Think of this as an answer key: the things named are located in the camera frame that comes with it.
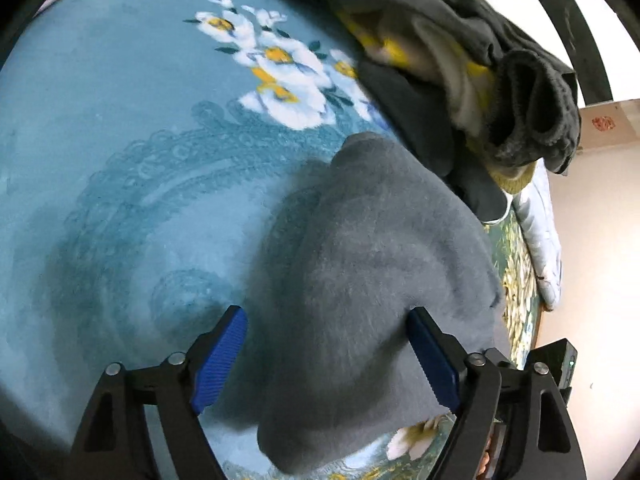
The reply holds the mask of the cardboard box with red stamp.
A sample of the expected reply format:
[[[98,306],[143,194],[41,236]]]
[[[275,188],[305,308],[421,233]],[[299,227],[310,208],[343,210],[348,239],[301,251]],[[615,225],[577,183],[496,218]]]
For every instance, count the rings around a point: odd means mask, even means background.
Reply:
[[[582,118],[579,153],[639,144],[638,99],[589,105],[579,113]]]

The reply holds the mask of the light blue floral quilt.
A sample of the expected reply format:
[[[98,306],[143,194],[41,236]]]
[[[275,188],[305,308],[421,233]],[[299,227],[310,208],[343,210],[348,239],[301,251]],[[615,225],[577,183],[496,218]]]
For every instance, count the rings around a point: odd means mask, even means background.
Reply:
[[[552,311],[561,302],[562,248],[555,229],[548,171],[541,159],[536,162],[524,190],[514,194],[511,200],[532,257],[544,308]]]

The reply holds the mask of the teal blue fleece blanket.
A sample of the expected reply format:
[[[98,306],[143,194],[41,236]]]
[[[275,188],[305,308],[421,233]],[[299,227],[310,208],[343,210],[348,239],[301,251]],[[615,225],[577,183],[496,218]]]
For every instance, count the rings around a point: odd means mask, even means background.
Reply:
[[[65,452],[108,363],[279,297],[332,157],[385,122],[303,0],[61,0],[1,72],[1,417]]]

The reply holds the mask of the grey knit sweater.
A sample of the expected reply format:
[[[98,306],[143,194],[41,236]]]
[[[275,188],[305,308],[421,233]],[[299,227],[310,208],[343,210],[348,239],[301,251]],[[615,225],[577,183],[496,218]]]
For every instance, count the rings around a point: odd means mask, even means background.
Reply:
[[[471,209],[397,141],[350,136],[334,156],[271,304],[222,398],[285,474],[309,474],[444,412],[404,324],[424,307],[469,351],[508,351],[504,291]]]

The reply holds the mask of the olive yellow knit garment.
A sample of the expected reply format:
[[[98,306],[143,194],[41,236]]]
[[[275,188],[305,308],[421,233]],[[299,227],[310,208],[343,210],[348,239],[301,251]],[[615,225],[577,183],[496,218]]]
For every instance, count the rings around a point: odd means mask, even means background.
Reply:
[[[499,188],[520,192],[534,164],[508,169],[480,148],[495,102],[497,76],[474,62],[448,32],[415,13],[334,13],[360,43],[357,78],[424,166],[446,178],[470,150],[474,162]]]

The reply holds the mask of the dark grey jacket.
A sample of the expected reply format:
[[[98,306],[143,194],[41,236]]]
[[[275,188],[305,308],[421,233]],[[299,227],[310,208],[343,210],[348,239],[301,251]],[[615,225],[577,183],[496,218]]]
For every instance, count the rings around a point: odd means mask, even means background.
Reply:
[[[574,70],[486,0],[314,0],[363,50],[357,76],[422,164],[484,223],[580,140]]]

